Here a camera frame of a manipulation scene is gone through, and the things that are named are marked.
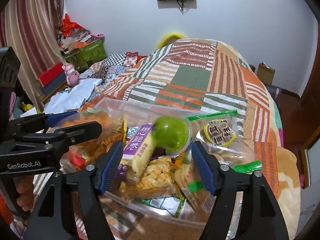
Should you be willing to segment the person left hand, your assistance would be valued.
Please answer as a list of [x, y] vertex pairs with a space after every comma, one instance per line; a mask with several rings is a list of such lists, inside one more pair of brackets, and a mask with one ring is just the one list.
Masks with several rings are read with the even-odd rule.
[[24, 211], [30, 211], [34, 206], [34, 176], [15, 177], [14, 183], [19, 193], [17, 204]]

